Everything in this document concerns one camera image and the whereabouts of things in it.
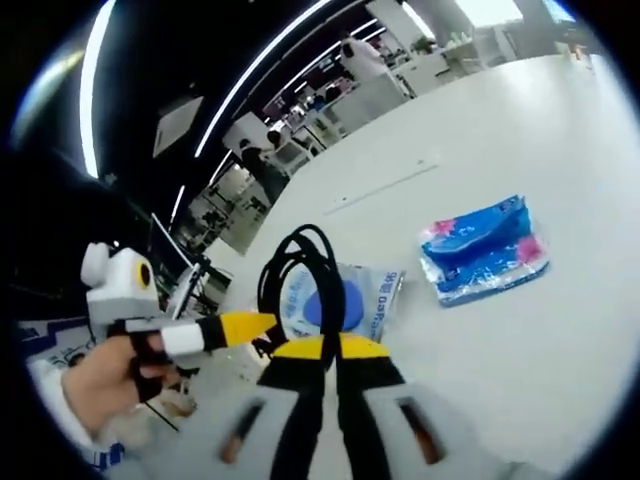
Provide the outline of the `person's left hand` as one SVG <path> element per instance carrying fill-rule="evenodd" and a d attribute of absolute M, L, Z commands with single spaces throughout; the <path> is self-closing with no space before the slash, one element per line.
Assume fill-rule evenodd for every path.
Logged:
<path fill-rule="evenodd" d="M 71 411 L 95 438 L 115 416 L 149 400 L 138 384 L 149 381 L 158 394 L 179 380 L 171 363 L 138 362 L 130 336 L 107 338 L 76 366 L 62 375 L 62 387 Z"/>

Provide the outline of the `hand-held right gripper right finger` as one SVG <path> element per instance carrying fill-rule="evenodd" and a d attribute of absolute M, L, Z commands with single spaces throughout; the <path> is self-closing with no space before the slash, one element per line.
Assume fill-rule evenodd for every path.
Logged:
<path fill-rule="evenodd" d="M 355 479 L 478 479 L 469 425 L 447 401 L 409 383 L 387 347 L 350 333 L 336 351 L 339 426 Z"/>

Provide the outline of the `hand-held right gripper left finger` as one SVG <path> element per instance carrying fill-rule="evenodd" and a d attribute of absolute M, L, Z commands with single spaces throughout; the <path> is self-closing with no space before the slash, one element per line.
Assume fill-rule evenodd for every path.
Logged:
<path fill-rule="evenodd" d="M 276 348 L 258 382 L 227 415 L 215 459 L 232 479 L 306 479 L 323 421 L 322 337 Z"/>

